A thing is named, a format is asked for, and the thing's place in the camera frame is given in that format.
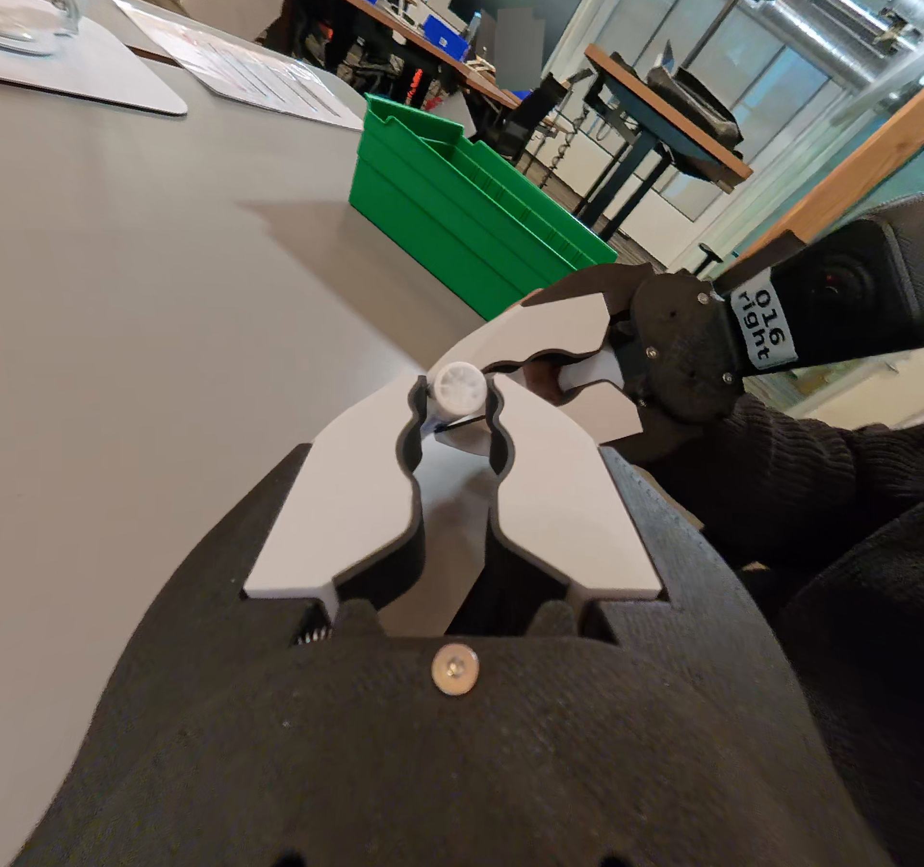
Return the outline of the small blue storage bin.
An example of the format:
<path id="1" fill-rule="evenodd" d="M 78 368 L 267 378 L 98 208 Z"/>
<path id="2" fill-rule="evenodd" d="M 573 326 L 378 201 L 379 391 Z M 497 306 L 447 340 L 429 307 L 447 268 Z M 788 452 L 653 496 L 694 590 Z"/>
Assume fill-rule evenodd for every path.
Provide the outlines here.
<path id="1" fill-rule="evenodd" d="M 422 25 L 422 35 L 427 42 L 453 60 L 464 63 L 470 44 L 464 36 L 445 23 L 437 14 L 430 14 Z"/>

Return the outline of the blue dry erase marker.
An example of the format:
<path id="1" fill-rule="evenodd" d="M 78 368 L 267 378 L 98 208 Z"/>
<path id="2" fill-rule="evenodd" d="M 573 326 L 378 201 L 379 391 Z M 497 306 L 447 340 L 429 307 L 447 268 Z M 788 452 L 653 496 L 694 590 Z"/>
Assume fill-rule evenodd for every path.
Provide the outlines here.
<path id="1" fill-rule="evenodd" d="M 422 438 L 483 416 L 487 397 L 487 381 L 479 368 L 459 361 L 439 367 L 427 383 Z"/>

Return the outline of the long wooden table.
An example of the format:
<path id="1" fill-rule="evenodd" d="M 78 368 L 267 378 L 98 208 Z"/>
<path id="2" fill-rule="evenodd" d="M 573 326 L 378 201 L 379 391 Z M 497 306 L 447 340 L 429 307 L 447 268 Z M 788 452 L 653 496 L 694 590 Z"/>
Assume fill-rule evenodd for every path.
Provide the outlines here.
<path id="1" fill-rule="evenodd" d="M 408 62 L 414 68 L 422 70 L 424 76 L 439 81 L 448 87 L 454 83 L 459 88 L 474 90 L 492 105 L 513 110 L 522 102 L 512 92 L 496 85 L 480 72 L 466 63 L 456 60 L 442 51 L 437 45 L 426 40 L 422 30 L 403 21 L 398 15 L 385 9 L 385 2 L 372 4 L 367 0 L 343 0 L 351 4 L 370 22 L 386 26 L 392 31 L 392 52 L 402 58 L 410 48 Z"/>

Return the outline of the person's black sweater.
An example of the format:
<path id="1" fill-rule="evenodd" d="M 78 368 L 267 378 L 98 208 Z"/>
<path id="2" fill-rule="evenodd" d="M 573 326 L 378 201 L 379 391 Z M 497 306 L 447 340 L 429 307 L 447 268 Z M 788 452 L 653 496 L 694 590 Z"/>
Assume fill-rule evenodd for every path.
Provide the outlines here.
<path id="1" fill-rule="evenodd" d="M 815 576 L 777 634 L 854 804 L 895 865 L 922 865 L 922 505 Z"/>

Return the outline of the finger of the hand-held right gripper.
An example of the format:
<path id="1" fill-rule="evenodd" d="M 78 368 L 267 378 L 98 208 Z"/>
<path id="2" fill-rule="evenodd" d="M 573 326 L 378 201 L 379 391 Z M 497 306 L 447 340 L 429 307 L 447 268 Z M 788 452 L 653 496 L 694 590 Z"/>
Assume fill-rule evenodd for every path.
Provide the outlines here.
<path id="1" fill-rule="evenodd" d="M 641 434 L 636 403 L 624 392 L 618 361 L 579 361 L 563 366 L 558 385 L 564 401 L 558 406 L 597 445 Z"/>
<path id="2" fill-rule="evenodd" d="M 516 304 L 456 342 L 427 373 L 434 394 L 437 377 L 447 365 L 464 363 L 489 375 L 523 369 L 546 355 L 575 360 L 597 353 L 610 323 L 602 293 L 527 306 Z"/>

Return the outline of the laminated printed sheet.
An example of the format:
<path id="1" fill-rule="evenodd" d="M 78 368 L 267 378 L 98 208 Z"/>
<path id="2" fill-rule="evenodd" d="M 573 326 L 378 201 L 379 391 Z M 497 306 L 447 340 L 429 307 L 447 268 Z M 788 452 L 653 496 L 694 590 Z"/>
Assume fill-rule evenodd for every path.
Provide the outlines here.
<path id="1" fill-rule="evenodd" d="M 308 66 L 168 21 L 125 0 L 112 1 L 149 40 L 215 95 L 301 120 L 361 131 L 362 118 Z"/>

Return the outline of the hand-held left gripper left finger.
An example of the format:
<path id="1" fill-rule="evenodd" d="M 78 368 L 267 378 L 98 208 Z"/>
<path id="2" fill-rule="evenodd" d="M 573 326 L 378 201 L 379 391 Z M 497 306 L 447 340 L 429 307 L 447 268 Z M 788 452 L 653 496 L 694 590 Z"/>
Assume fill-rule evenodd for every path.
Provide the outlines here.
<path id="1" fill-rule="evenodd" d="M 400 375 L 330 422 L 308 448 L 244 584 L 249 599 L 347 600 L 376 609 L 424 567 L 422 458 L 427 383 Z"/>

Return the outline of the wooden standing desk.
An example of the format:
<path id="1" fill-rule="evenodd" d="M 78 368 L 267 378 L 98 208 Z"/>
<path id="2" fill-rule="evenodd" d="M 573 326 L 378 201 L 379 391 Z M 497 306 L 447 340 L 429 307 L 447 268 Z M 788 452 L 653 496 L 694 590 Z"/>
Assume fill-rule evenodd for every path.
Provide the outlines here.
<path id="1" fill-rule="evenodd" d="M 584 104 L 611 126 L 622 120 L 634 124 L 624 135 L 626 146 L 598 177 L 574 213 L 586 227 L 594 227 L 618 191 L 635 174 L 650 154 L 656 154 L 655 167 L 642 180 L 629 199 L 608 221 L 599 237 L 608 242 L 638 207 L 667 168 L 718 186 L 724 192 L 733 189 L 752 175 L 741 153 L 725 149 L 709 134 L 688 120 L 657 96 L 630 65 L 617 53 L 607 54 L 591 44 L 585 48 L 596 77 Z"/>

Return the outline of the black office chair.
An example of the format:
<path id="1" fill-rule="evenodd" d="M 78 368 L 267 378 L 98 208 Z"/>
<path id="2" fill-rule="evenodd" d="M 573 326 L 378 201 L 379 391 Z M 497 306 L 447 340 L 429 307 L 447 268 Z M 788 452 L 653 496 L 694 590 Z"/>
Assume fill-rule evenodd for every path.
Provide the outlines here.
<path id="1" fill-rule="evenodd" d="M 567 93 L 564 83 L 548 75 L 502 121 L 482 125 L 471 141 L 487 145 L 515 167 L 536 129 Z"/>

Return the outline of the cardboard box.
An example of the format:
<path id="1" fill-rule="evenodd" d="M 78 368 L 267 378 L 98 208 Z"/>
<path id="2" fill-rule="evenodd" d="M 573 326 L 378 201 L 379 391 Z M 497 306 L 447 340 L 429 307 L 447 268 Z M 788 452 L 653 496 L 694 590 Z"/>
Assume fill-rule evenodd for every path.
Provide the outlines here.
<path id="1" fill-rule="evenodd" d="M 283 12 L 284 0 L 179 0 L 193 20 L 254 42 Z"/>

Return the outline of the wooden beam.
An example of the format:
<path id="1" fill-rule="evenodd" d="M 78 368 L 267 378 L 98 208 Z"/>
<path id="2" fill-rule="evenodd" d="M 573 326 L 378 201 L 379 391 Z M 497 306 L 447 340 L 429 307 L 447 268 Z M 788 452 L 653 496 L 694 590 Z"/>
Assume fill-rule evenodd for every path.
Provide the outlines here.
<path id="1" fill-rule="evenodd" d="M 786 201 L 768 225 L 733 251 L 748 257 L 783 232 L 808 242 L 850 215 L 923 191 L 923 95 L 918 91 L 888 119 L 864 124 L 845 147 Z"/>

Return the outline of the green plastic bin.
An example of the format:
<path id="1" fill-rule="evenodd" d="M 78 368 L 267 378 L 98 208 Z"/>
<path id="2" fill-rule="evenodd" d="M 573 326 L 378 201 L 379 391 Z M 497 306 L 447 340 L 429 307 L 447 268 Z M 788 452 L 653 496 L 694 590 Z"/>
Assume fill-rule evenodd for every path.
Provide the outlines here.
<path id="1" fill-rule="evenodd" d="M 367 98 L 350 205 L 485 320 L 571 273 L 603 242 L 460 123 Z"/>

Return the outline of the black bag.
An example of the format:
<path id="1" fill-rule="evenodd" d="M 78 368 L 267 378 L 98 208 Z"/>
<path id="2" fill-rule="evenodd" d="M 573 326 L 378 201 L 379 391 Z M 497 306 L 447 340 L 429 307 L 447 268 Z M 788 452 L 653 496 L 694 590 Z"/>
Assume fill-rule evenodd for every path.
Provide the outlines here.
<path id="1" fill-rule="evenodd" d="M 725 149 L 736 152 L 743 135 L 733 113 L 696 76 L 684 68 L 675 69 L 668 49 L 657 59 L 646 75 L 647 86 Z"/>

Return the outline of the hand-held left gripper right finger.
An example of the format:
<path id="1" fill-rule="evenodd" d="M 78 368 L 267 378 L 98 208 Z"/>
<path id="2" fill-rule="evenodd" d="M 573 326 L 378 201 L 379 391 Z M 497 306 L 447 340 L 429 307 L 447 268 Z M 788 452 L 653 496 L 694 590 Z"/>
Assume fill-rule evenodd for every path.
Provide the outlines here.
<path id="1" fill-rule="evenodd" d="M 507 570 L 531 586 L 589 603 L 653 601 L 664 590 L 592 435 L 504 375 L 488 383 L 489 527 Z"/>

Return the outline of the person's right forearm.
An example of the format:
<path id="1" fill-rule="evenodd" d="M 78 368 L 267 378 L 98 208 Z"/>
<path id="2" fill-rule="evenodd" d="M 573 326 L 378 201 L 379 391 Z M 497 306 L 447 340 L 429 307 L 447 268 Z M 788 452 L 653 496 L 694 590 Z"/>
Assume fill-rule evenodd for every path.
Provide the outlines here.
<path id="1" fill-rule="evenodd" d="M 920 424 L 845 430 L 745 395 L 671 442 L 631 461 L 701 521 L 733 568 L 816 572 L 866 542 L 922 548 Z"/>

